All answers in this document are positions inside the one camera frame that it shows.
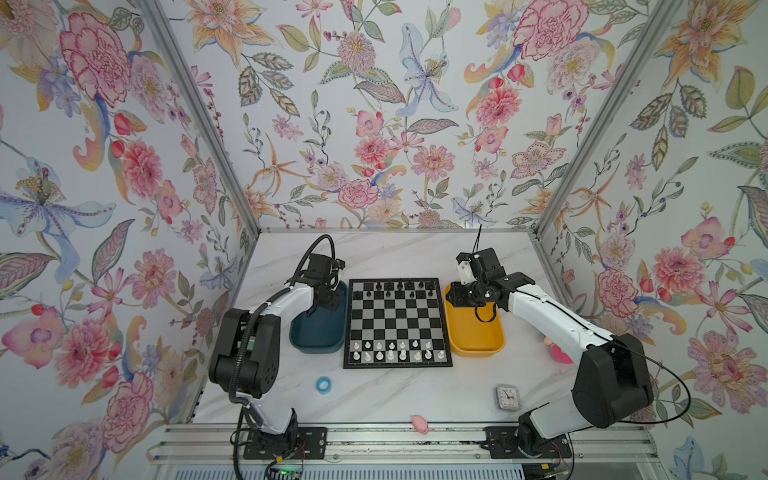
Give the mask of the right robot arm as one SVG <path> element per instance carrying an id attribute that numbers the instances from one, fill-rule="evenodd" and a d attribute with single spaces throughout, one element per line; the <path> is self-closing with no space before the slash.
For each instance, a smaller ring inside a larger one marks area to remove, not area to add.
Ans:
<path id="1" fill-rule="evenodd" d="M 506 272 L 492 248 L 462 252 L 456 262 L 459 280 L 446 294 L 451 306 L 477 310 L 491 304 L 511 313 L 552 340 L 577 366 L 568 394 L 519 417 L 519 449 L 531 455 L 554 439 L 605 429 L 650 406 L 652 382 L 639 340 L 587 322 L 528 275 Z"/>

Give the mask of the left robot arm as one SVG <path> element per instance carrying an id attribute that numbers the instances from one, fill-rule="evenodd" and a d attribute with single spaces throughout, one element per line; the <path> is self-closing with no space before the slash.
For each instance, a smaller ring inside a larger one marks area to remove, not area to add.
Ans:
<path id="1" fill-rule="evenodd" d="M 209 381 L 241 408 L 243 419 L 261 437 L 288 444 L 297 436 L 295 410 L 268 399 L 281 360 L 282 327 L 305 354 L 334 353 L 345 332 L 347 286 L 340 280 L 345 262 L 311 253 L 296 276 L 265 302 L 249 310 L 228 310 L 212 352 Z"/>

